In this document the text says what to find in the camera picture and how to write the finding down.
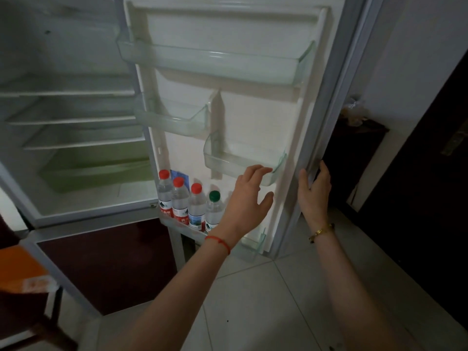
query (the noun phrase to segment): bottle with red cap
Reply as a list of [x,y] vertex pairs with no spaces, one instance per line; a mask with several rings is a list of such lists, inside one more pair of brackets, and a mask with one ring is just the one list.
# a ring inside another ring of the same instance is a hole
[[184,185],[183,177],[174,178],[172,189],[172,213],[179,222],[189,224],[189,190]]
[[194,183],[191,187],[192,194],[189,198],[189,226],[190,228],[205,231],[206,197],[200,183]]
[[161,208],[161,212],[169,217],[174,217],[172,214],[173,186],[168,170],[159,171],[159,183],[156,189],[158,190],[159,207]]

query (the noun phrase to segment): water bottle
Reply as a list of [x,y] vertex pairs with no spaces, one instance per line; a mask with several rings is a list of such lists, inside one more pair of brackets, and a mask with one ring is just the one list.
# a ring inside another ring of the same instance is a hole
[[172,189],[172,213],[182,224],[189,224],[189,190],[184,185],[183,177],[176,177]]
[[224,205],[220,201],[221,195],[219,191],[211,191],[210,200],[206,205],[206,232],[209,233],[216,227],[224,214]]
[[205,231],[206,197],[202,192],[202,185],[194,183],[189,198],[189,226],[190,228]]
[[169,178],[169,171],[159,171],[159,183],[156,187],[158,190],[159,206],[162,214],[169,217],[174,217],[172,213],[172,181]]

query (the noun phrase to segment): red string bracelet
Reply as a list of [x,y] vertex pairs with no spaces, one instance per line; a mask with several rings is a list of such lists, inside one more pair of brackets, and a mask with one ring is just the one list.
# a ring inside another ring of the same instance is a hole
[[226,242],[224,240],[222,240],[221,238],[218,238],[217,236],[213,236],[213,235],[209,235],[205,238],[206,239],[214,239],[218,242],[218,244],[223,244],[225,246],[225,248],[227,249],[227,255],[229,256],[231,254],[231,248],[229,247],[229,245],[226,244]]

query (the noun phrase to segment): gold bracelet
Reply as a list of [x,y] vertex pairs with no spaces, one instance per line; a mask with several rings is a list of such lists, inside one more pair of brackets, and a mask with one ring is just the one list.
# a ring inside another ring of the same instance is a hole
[[309,241],[311,244],[313,244],[313,241],[315,240],[315,238],[317,236],[319,236],[320,234],[323,234],[323,233],[326,233],[328,231],[333,231],[335,229],[335,224],[328,224],[326,226],[324,226],[322,229],[320,230],[317,230],[310,238],[309,238]]

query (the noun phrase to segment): floor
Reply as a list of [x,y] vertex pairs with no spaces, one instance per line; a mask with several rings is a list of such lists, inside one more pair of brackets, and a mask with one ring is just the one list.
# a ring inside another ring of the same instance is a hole
[[[468,334],[359,228],[330,212],[336,233],[362,280],[410,350],[466,350]],[[285,253],[226,260],[188,335],[184,351],[344,350],[324,278],[303,219]],[[148,306],[91,320],[70,298],[60,325],[80,350],[102,351]],[[38,343],[25,350],[53,350]]]

